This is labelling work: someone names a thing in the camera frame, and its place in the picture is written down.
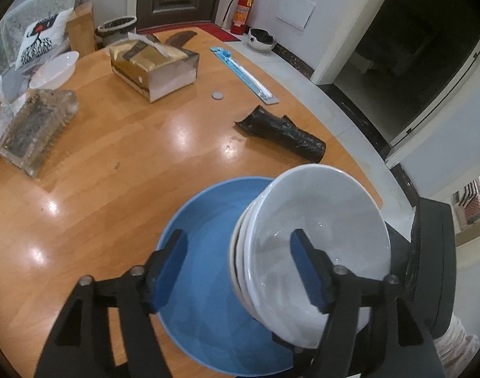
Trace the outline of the blue packaged toothbrush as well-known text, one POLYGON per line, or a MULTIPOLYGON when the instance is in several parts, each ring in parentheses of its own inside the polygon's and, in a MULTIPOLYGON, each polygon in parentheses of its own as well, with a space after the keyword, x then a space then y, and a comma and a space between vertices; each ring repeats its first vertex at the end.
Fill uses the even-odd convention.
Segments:
POLYGON ((247 87, 249 87, 256 96, 262 100, 265 105, 274 105, 279 103, 279 99, 268 90, 251 72, 238 63, 232 56, 232 53, 221 47, 211 47, 210 51, 219 58, 230 70, 232 70, 247 87))

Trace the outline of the white wall panel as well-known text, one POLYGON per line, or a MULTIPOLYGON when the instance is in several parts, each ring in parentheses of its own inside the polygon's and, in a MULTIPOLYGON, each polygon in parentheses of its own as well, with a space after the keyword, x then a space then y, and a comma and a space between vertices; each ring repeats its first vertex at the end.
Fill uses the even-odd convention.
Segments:
POLYGON ((303 31, 313 14, 315 3, 310 0, 280 0, 277 6, 276 17, 303 31))

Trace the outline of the white oval dish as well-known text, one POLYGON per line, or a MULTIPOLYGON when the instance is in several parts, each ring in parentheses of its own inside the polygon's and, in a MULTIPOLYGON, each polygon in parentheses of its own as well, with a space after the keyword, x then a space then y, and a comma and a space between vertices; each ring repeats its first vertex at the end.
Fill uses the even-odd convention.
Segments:
POLYGON ((73 76, 78 58, 78 51, 69 51, 43 64, 31 77, 29 88, 31 90, 60 88, 73 76))

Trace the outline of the black white print cushion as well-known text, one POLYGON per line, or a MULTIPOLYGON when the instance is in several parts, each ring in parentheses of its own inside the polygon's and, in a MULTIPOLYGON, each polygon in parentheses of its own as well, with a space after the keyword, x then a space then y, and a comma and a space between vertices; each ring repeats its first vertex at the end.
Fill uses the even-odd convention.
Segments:
POLYGON ((72 12, 73 8, 66 9, 29 25, 24 32, 14 68, 21 68, 61 44, 72 12))

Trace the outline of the wooden side cabinet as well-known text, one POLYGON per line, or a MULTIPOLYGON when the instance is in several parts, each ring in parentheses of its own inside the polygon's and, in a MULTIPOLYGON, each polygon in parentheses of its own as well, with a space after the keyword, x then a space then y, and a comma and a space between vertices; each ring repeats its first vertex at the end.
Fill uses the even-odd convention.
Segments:
POLYGON ((82 3, 72 11, 66 23, 66 32, 71 50, 78 51, 80 57, 96 51, 92 2, 82 3))

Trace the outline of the red fire extinguisher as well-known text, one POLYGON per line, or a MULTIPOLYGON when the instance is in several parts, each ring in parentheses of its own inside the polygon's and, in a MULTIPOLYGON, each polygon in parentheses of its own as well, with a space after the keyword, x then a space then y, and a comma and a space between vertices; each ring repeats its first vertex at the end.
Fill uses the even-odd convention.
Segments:
POLYGON ((231 6, 237 3, 232 18, 231 18, 231 28, 230 33, 234 35, 242 35, 245 32, 247 27, 247 21, 249 18, 250 11, 254 5, 254 0, 231 0, 226 8, 223 19, 221 21, 221 26, 226 24, 228 15, 230 14, 231 6))

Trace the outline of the sofa with lace cover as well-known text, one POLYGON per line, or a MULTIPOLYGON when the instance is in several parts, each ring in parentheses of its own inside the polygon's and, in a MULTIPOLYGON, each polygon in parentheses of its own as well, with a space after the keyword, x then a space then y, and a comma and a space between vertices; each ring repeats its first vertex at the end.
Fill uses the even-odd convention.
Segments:
POLYGON ((20 0, 0 20, 0 75, 15 64, 24 32, 35 21, 75 7, 76 0, 20 0))

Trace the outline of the blue ceramic plate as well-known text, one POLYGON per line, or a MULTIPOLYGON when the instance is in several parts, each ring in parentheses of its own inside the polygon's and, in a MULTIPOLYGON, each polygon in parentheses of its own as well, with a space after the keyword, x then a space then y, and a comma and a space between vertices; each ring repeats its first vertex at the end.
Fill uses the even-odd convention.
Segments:
POLYGON ((256 377, 293 366, 292 350, 273 341, 233 292, 228 271, 231 234, 243 210, 271 178, 241 177, 216 183, 177 210, 163 230, 188 237, 188 253, 168 303, 158 311, 173 342, 190 358, 223 374, 256 377))

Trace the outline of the gold tissue box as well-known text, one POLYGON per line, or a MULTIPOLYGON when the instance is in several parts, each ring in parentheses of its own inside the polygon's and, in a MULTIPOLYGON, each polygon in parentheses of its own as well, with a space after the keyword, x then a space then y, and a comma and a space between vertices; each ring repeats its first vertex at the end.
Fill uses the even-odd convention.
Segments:
POLYGON ((197 80, 200 55, 133 32, 108 46, 112 71, 154 102, 197 80))

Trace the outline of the black garbage bag roll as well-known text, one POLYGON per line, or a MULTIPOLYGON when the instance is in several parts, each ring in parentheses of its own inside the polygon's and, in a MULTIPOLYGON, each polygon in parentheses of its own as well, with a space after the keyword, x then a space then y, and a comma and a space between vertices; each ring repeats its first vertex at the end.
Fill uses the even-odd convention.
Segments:
POLYGON ((278 117, 258 105, 235 125, 251 137, 272 142, 311 163, 323 160, 326 143, 298 127, 287 115, 278 117))

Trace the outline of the trash bin with liner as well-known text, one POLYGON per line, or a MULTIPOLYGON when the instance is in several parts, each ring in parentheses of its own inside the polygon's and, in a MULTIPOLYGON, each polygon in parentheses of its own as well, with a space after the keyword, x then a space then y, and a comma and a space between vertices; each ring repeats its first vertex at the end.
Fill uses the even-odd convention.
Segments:
POLYGON ((102 40, 103 46, 107 47, 127 38, 129 32, 134 32, 137 21, 138 19, 134 15, 117 17, 99 25, 95 30, 95 35, 102 40))

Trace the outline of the silver coin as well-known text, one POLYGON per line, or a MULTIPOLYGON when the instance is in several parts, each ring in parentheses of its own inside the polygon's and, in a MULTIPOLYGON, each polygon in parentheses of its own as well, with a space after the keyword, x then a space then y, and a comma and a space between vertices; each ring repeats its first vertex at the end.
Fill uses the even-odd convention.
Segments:
POLYGON ((215 99, 215 100, 222 100, 223 97, 224 97, 223 94, 221 92, 218 92, 218 91, 215 91, 212 94, 212 98, 215 99))

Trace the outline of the white plastic bag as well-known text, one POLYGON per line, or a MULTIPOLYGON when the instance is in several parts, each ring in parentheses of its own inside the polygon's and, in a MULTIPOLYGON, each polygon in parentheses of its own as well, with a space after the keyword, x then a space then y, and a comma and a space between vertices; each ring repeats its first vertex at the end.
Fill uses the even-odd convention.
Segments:
POLYGON ((0 141, 25 102, 27 87, 28 77, 18 72, 0 75, 0 141))

